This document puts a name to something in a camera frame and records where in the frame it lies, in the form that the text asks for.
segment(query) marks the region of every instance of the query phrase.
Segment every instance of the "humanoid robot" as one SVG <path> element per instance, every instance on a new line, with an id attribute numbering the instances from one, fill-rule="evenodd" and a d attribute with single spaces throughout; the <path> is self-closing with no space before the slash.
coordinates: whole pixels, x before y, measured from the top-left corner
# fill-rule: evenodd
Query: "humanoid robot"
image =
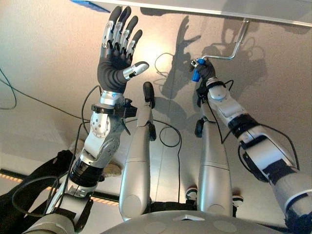
<path id="1" fill-rule="evenodd" d="M 46 215 L 24 233 L 72 234 L 83 229 L 103 168 L 119 147 L 124 119 L 136 116 L 131 100 L 124 98 L 126 83 L 148 69 L 146 62 L 131 66 L 139 30 L 129 42 L 137 23 L 134 16 L 123 31 L 131 9 L 115 8 L 106 24 L 97 77 L 103 88 L 99 103 L 92 105 L 91 131 L 69 176 L 53 197 Z M 155 140 L 151 83 L 144 83 L 145 106 L 138 113 L 137 128 L 125 162 L 119 210 L 125 222 L 104 233 L 278 233 L 261 225 L 232 217 L 232 189 L 229 165 L 218 135 L 216 112 L 246 152 L 243 156 L 251 173 L 268 182 L 287 226 L 295 231 L 311 231 L 312 179 L 293 165 L 291 154 L 263 125 L 234 100 L 215 75 L 208 60 L 194 59 L 193 68 L 201 78 L 197 89 L 200 106 L 195 134 L 203 140 L 196 207 L 177 204 L 178 209 L 155 212 L 150 200 L 149 142 Z"/>

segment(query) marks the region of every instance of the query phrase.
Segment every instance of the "black cable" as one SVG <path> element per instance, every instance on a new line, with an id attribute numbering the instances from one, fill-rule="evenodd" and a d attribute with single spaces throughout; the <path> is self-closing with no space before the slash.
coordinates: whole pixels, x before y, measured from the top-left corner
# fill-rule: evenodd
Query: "black cable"
<path id="1" fill-rule="evenodd" d="M 12 205 L 15 207 L 15 209 L 17 209 L 19 212 L 21 212 L 21 213 L 23 213 L 23 214 L 26 214 L 26 215 L 29 215 L 29 216 L 33 216 L 33 217 L 43 217 L 43 216 L 45 216 L 45 213 L 46 213 L 46 210 L 47 210 L 47 207 L 48 207 L 48 204 L 49 204 L 49 203 L 48 203 L 48 200 L 47 200 L 47 207 L 46 207 L 46 209 L 44 210 L 44 213 L 43 213 L 43 214 L 34 214 L 34 213 L 30 213 L 30 212 L 28 212 L 28 211 L 22 209 L 21 207 L 19 207 L 19 206 L 16 204 L 16 202 L 15 202 L 15 197 L 16 197 L 16 194 L 17 194 L 18 192 L 20 192 L 20 190 L 24 189 L 24 188 L 25 188 L 26 186 L 28 186 L 29 184 L 34 183 L 34 182 L 36 182 L 36 181 L 43 180 L 43 179 L 51 179 L 51 178 L 52 178 L 52 179 L 55 179 L 55 180 L 57 181 L 57 183 L 54 182 L 54 184 L 56 183 L 56 186 L 58 186 L 58 184 L 59 184 L 59 178 L 58 178 L 57 176 L 53 176 L 53 175 L 47 175 L 47 176 L 43 176 L 43 177 L 40 177 L 40 178 L 32 179 L 32 180 L 26 182 L 25 184 L 23 184 L 22 186 L 20 186 L 20 187 L 13 193 L 13 196 L 12 196 Z"/>
<path id="2" fill-rule="evenodd" d="M 87 128 L 86 128 L 86 125 L 85 125 L 85 123 L 84 123 L 85 119 L 84 119 L 84 117 L 83 117 L 83 110 L 84 110 L 84 105 L 86 104 L 86 102 L 87 102 L 87 100 L 88 100 L 90 94 L 91 94 L 96 88 L 99 89 L 99 95 L 101 96 L 101 94 L 102 94 L 101 86 L 99 86 L 99 85 L 94 86 L 93 89 L 91 89 L 90 92 L 88 93 L 88 95 L 85 97 L 85 99 L 84 99 L 84 101 L 83 101 L 83 104 L 82 104 L 82 107 L 81 107 L 81 122 L 82 122 L 83 128 L 84 128 L 84 130 L 86 131 L 87 134 L 89 134 L 89 132 L 88 132 L 88 130 L 87 130 Z"/>
<path id="3" fill-rule="evenodd" d="M 70 170 L 73 166 L 73 163 L 74 163 L 74 160 L 75 160 L 75 157 L 76 157 L 76 149 L 77 149 L 77 143 L 78 143 L 78 139 L 79 139 L 79 135 L 80 135 L 80 129 L 81 129 L 81 126 L 83 125 L 83 123 L 81 123 L 79 125 L 79 128 L 78 128 L 78 132 L 77 132 L 77 137 L 76 137 L 76 142 L 75 142 L 75 148 L 74 148 L 74 153 L 73 153 L 73 156 L 72 156 L 72 160 L 69 164 L 69 167 L 68 167 L 68 172 L 67 172 L 67 175 L 66 175 L 66 179 L 65 179 L 65 183 L 64 183 L 64 188 L 63 188 L 63 191 L 62 191 L 62 194 L 61 194 L 61 197 L 60 197 L 60 201 L 58 203 L 58 209 L 60 208 L 61 204 L 62 204 L 62 201 L 63 201 L 63 198 L 64 198 L 64 194 L 65 194 L 65 190 L 66 190 L 66 187 L 67 187 L 67 183 L 68 183 L 68 178 L 69 178 L 69 174 L 70 174 Z"/>
<path id="4" fill-rule="evenodd" d="M 222 139 L 222 133 L 221 133 L 221 129 L 220 129 L 218 120 L 216 120 L 215 114 L 214 114 L 213 110 L 211 109 L 211 106 L 210 106 L 210 104 L 209 104 L 209 101 L 208 101 L 207 99 L 206 99 L 206 101 L 207 101 L 207 104 L 208 104 L 209 109 L 210 109 L 210 111 L 211 111 L 211 114 L 213 115 L 214 120 L 215 120 L 215 122 L 216 122 L 216 124 L 217 124 L 217 126 L 218 126 L 218 131 L 219 131 L 219 135 L 220 135 L 220 139 L 221 139 L 221 144 L 223 144 L 223 143 L 224 143 L 224 140 Z"/>
<path id="5" fill-rule="evenodd" d="M 12 107 L 0 107 L 0 110 L 13 110 L 15 107 L 16 107 L 16 105 L 17 105 L 17 100 L 16 100 L 16 96 L 15 96 L 15 93 L 14 93 L 14 89 L 13 89 L 13 87 L 12 87 L 12 85 L 11 85 L 11 83 L 10 83 L 10 81 L 8 80 L 8 78 L 6 77 L 6 75 L 3 73 L 3 71 L 1 70 L 1 68 L 0 68 L 0 72 L 2 73 L 2 75 L 4 76 L 4 78 L 6 79 L 6 81 L 8 82 L 8 86 L 11 88 L 11 90 L 12 90 L 12 93 L 13 93 L 13 96 L 14 96 L 14 105 L 12 106 Z"/>
<path id="6" fill-rule="evenodd" d="M 56 110 L 59 110 L 59 111 L 65 113 L 65 114 L 67 114 L 67 115 L 69 115 L 69 116 L 72 116 L 72 117 L 75 117 L 75 118 L 80 119 L 79 116 L 75 116 L 75 115 L 73 115 L 73 114 L 71 114 L 71 113 L 68 113 L 68 112 L 65 111 L 65 110 L 62 110 L 62 109 L 60 109 L 60 108 L 58 108 L 58 107 L 56 107 L 56 106 L 53 106 L 53 105 L 51 105 L 51 104 L 49 104 L 49 103 L 46 103 L 46 102 L 44 102 L 44 101 L 41 101 L 41 100 L 39 100 L 39 99 L 37 99 L 37 98 L 35 98 L 35 97 L 32 97 L 32 96 L 30 96 L 30 95 L 28 95 L 28 94 L 26 94 L 26 93 L 24 93 L 24 92 L 22 92 L 22 91 L 20 91 L 20 90 L 18 90 L 18 89 L 16 89 L 16 88 L 14 88 L 12 85 L 10 85 L 10 84 L 4 82 L 2 79 L 0 79 L 0 81 L 1 81 L 3 84 L 9 86 L 11 89 L 15 90 L 16 92 L 18 92 L 18 93 L 20 93 L 20 94 L 25 95 L 25 96 L 28 97 L 28 98 L 31 98 L 31 99 L 33 99 L 33 100 L 35 100 L 35 101 L 38 101 L 38 102 L 40 102 L 40 103 L 42 103 L 42 104 L 44 104 L 44 105 L 50 106 L 50 107 L 52 107 L 52 108 L 54 108 L 54 109 L 56 109 Z"/>
<path id="7" fill-rule="evenodd" d="M 227 82 L 225 82 L 224 83 L 224 85 L 226 85 L 226 84 L 228 84 L 228 83 L 230 83 L 231 82 L 231 85 L 230 85 L 230 87 L 229 87 L 229 90 L 231 90 L 232 89 L 232 86 L 233 86 L 233 84 L 234 84 L 234 80 L 229 80 L 229 81 L 227 81 Z"/>
<path id="8" fill-rule="evenodd" d="M 295 149 L 295 147 L 294 147 L 294 145 L 293 145 L 293 141 L 291 140 L 291 138 L 290 138 L 289 136 L 287 136 L 285 133 L 283 133 L 283 132 L 281 132 L 281 131 L 279 131 L 279 130 L 273 128 L 273 127 L 270 127 L 270 126 L 265 125 L 265 124 L 262 124 L 262 123 L 260 123 L 259 125 L 260 125 L 260 126 L 263 126 L 263 127 L 266 127 L 266 128 L 269 128 L 269 129 L 271 129 L 271 130 L 273 130 L 273 131 L 276 131 L 277 133 L 280 133 L 281 135 L 283 135 L 283 136 L 289 141 L 289 143 L 290 143 L 290 145 L 291 145 L 291 147 L 292 147 L 294 159 L 295 159 L 295 161 L 296 161 L 296 167 L 297 167 L 298 171 L 300 171 L 298 155 L 297 155 L 296 149 Z"/>
<path id="9" fill-rule="evenodd" d="M 182 136 L 181 136 L 180 131 L 179 131 L 177 128 L 175 128 L 174 126 L 172 126 L 172 125 L 170 125 L 170 124 L 168 124 L 168 123 L 166 123 L 166 122 L 160 121 L 160 120 L 155 120 L 155 119 L 154 119 L 154 121 L 167 125 L 167 127 L 162 128 L 162 129 L 160 130 L 160 132 L 159 132 L 159 140 L 161 141 L 161 143 L 162 143 L 163 145 L 165 145 L 165 146 L 167 146 L 167 147 L 170 147 L 170 148 L 173 148 L 173 147 L 177 146 L 177 145 L 180 143 L 179 150 L 178 150 L 178 152 L 177 152 L 177 159 L 178 159 L 178 180 L 179 180 L 179 189 L 178 189 L 178 199 L 177 199 L 177 201 L 180 202 L 181 176 L 180 176 L 180 155 L 179 155 L 179 154 L 180 154 L 181 147 L 182 147 Z M 167 144 L 165 144 L 165 143 L 163 142 L 163 140 L 161 139 L 161 135 L 160 135 L 160 134 L 161 134 L 161 132 L 162 132 L 164 129 L 166 129 L 166 128 L 172 128 L 172 129 L 174 129 L 175 132 L 178 134 L 178 136 L 179 136 L 179 141 L 178 141 L 177 144 L 175 144 L 175 145 L 167 145 Z"/>
<path id="10" fill-rule="evenodd" d="M 239 158 L 239 161 L 243 164 L 243 166 L 246 168 L 247 171 L 249 171 L 250 173 L 253 173 L 243 162 L 242 158 L 241 158 L 241 155 L 240 155 L 240 145 L 238 146 L 238 149 L 237 149 L 237 153 L 238 153 L 238 158 Z"/>

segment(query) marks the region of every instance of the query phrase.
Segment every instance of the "dark cloth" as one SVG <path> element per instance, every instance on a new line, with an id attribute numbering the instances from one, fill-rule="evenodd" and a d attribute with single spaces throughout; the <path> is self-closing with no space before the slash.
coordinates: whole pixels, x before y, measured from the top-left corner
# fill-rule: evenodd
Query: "dark cloth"
<path id="1" fill-rule="evenodd" d="M 237 211 L 237 207 L 233 206 L 233 217 L 235 217 L 235 218 L 236 218 L 236 211 Z"/>
<path id="2" fill-rule="evenodd" d="M 12 196 L 15 191 L 25 183 L 42 177 L 42 176 L 57 176 L 62 177 L 67 171 L 73 154 L 69 150 L 63 150 L 58 155 L 42 164 L 35 169 L 28 177 L 26 177 L 19 185 L 11 189 L 8 193 L 0 196 L 0 234 L 15 234 L 27 230 L 34 224 L 39 217 L 25 217 L 14 208 L 12 204 Z M 29 184 L 21 193 L 16 195 L 16 201 L 24 210 L 29 210 L 38 195 L 47 187 L 52 186 L 54 179 L 45 179 Z M 43 212 L 46 202 L 36 208 L 34 213 Z"/>

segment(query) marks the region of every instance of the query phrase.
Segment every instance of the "white sneaker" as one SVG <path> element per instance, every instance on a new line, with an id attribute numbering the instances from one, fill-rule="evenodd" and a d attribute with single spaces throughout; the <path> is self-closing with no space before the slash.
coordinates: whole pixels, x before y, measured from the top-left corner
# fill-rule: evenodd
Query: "white sneaker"
<path id="1" fill-rule="evenodd" d="M 75 143 L 76 143 L 76 140 L 74 140 L 74 141 L 70 144 L 70 146 L 69 146 L 69 148 L 68 148 L 68 150 L 69 150 L 70 152 L 72 152 L 72 154 L 74 154 Z M 75 155 L 76 158 L 78 158 L 78 157 L 80 156 L 80 153 L 81 153 L 81 151 L 82 151 L 82 149 L 83 149 L 83 146 L 84 146 L 84 141 L 78 139 L 77 148 L 76 148 L 76 155 Z"/>
<path id="2" fill-rule="evenodd" d="M 232 202 L 235 207 L 239 207 L 240 205 L 243 204 L 244 198 L 239 195 L 233 195 Z"/>
<path id="3" fill-rule="evenodd" d="M 121 168 L 113 162 L 110 162 L 103 170 L 102 176 L 107 177 L 116 177 L 121 175 Z"/>
<path id="4" fill-rule="evenodd" d="M 197 200 L 197 187 L 194 186 L 194 187 L 188 188 L 185 192 L 185 199 L 196 201 Z"/>

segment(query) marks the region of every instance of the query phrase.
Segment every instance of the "metal rod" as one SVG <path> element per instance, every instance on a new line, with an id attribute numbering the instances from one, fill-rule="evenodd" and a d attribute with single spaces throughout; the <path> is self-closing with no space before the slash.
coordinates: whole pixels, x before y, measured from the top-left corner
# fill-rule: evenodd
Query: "metal rod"
<path id="1" fill-rule="evenodd" d="M 201 57 L 202 59 L 204 58 L 214 58 L 214 59 L 226 59 L 226 60 L 231 60 L 235 57 L 238 49 L 239 49 L 239 45 L 240 43 L 243 43 L 243 39 L 244 39 L 244 36 L 246 34 L 246 31 L 247 31 L 247 28 L 248 28 L 248 25 L 249 25 L 249 20 L 244 18 L 243 20 L 243 23 L 242 23 L 242 26 L 240 27 L 240 30 L 239 30 L 239 33 L 238 33 L 238 36 L 237 36 L 237 40 L 236 40 L 236 45 L 233 49 L 233 52 L 230 56 L 221 56 L 221 55 L 204 55 L 203 57 Z"/>

